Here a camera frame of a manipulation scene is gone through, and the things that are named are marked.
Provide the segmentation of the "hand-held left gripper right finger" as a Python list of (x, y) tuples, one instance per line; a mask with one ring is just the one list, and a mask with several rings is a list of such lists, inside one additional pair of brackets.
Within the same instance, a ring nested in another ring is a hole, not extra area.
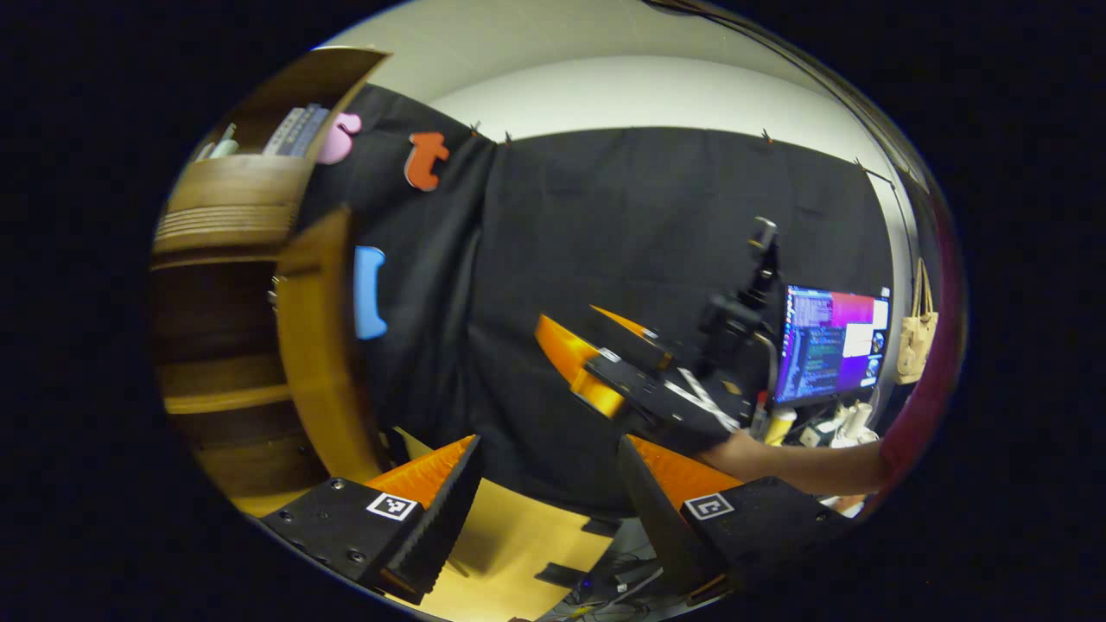
[(659, 590), (688, 607), (778, 580), (856, 526), (779, 478), (741, 483), (637, 436), (620, 437), (617, 460)]

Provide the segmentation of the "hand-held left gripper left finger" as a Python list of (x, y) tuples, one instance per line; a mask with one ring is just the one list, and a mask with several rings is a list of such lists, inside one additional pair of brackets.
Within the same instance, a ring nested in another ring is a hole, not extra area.
[(338, 471), (246, 518), (320, 570), (418, 607), (473, 508), (483, 453), (480, 436), (466, 436), (372, 477)]

